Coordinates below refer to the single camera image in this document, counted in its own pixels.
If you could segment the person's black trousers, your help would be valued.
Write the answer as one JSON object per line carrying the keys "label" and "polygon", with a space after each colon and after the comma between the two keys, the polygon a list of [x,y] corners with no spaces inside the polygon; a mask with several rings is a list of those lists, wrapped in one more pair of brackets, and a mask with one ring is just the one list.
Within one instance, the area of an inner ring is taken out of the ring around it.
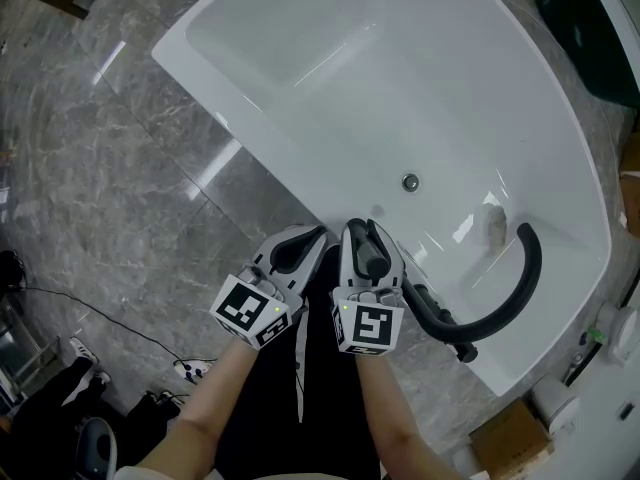
{"label": "person's black trousers", "polygon": [[258,353],[244,383],[217,445],[214,466],[224,480],[286,474],[380,480],[355,358],[339,351],[331,317],[338,267],[333,245],[305,290],[304,395],[296,391],[292,326]]}

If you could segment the white rectangular bathtub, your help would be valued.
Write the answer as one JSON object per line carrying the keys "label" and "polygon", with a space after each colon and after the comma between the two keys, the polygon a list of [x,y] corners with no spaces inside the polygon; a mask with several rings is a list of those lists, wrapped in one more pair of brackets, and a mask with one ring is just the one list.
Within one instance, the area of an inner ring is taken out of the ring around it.
{"label": "white rectangular bathtub", "polygon": [[515,288],[516,231],[529,223],[537,288],[471,364],[496,395],[551,349],[606,270],[584,133],[500,0],[199,0],[152,55],[331,229],[377,221],[408,277],[459,323]]}

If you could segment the black freestanding tub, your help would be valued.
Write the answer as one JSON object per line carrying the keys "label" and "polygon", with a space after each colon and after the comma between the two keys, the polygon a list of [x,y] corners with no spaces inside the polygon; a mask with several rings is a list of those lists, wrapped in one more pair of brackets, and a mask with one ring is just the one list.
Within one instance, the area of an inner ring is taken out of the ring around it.
{"label": "black freestanding tub", "polygon": [[640,87],[600,0],[535,3],[588,91],[600,99],[640,109]]}

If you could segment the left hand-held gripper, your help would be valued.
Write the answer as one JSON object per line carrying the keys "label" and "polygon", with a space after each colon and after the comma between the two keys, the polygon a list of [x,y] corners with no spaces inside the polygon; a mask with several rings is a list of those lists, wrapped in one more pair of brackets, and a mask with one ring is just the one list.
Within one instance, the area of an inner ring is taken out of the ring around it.
{"label": "left hand-held gripper", "polygon": [[260,350],[291,327],[328,245],[319,225],[294,225],[268,237],[236,275],[229,275],[210,313],[228,333]]}

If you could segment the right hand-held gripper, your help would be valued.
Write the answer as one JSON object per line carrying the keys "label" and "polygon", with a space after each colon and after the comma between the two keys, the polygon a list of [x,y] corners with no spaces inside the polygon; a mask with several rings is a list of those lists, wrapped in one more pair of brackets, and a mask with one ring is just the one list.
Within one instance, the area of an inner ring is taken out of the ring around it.
{"label": "right hand-held gripper", "polygon": [[[369,237],[388,263],[387,272],[372,277],[374,286],[399,287],[404,260],[394,239],[373,219],[368,220]],[[354,355],[385,355],[395,349],[400,334],[404,307],[398,288],[356,288],[370,285],[360,271],[360,260],[353,234],[367,230],[362,219],[349,220],[340,241],[339,285],[333,290],[334,324],[338,349]]]}

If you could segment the white power strip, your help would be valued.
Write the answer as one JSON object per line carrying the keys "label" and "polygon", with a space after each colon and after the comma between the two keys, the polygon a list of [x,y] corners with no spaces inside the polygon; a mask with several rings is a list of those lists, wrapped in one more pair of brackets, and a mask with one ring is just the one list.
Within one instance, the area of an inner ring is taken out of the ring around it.
{"label": "white power strip", "polygon": [[179,359],[173,362],[175,372],[185,381],[197,385],[212,366],[204,359]]}

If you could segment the person's white shirt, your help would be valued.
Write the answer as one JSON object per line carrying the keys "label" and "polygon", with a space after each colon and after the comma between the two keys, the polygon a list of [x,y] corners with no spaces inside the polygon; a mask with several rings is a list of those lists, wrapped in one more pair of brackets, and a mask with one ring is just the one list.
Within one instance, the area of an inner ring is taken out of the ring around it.
{"label": "person's white shirt", "polygon": [[[166,474],[148,468],[126,466],[115,473],[113,480],[175,480]],[[224,480],[223,477],[213,470],[202,480]]]}

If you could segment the black curved faucet spout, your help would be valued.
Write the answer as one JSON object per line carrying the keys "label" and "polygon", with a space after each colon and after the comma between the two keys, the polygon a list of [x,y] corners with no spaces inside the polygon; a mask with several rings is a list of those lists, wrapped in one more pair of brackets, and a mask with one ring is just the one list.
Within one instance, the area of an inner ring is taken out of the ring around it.
{"label": "black curved faucet spout", "polygon": [[458,325],[440,320],[413,285],[407,275],[402,282],[403,298],[421,328],[432,338],[445,344],[472,343],[486,339],[511,323],[533,296],[542,269],[542,249],[539,238],[529,223],[518,226],[517,238],[524,250],[524,266],[518,284],[509,297],[492,313],[480,320]]}

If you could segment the person's left forearm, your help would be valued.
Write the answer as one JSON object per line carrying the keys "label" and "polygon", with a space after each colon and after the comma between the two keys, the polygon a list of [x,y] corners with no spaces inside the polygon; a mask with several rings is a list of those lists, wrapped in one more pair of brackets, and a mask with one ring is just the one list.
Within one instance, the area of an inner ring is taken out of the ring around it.
{"label": "person's left forearm", "polygon": [[191,393],[166,437],[139,464],[171,480],[204,480],[258,351],[233,340]]}

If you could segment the person's right forearm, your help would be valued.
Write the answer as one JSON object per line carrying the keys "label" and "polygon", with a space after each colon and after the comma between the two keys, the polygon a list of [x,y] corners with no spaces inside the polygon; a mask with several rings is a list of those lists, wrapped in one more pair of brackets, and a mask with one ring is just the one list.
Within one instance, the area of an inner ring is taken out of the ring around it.
{"label": "person's right forearm", "polygon": [[430,480],[430,455],[384,357],[356,358],[366,419],[382,465],[393,480]]}

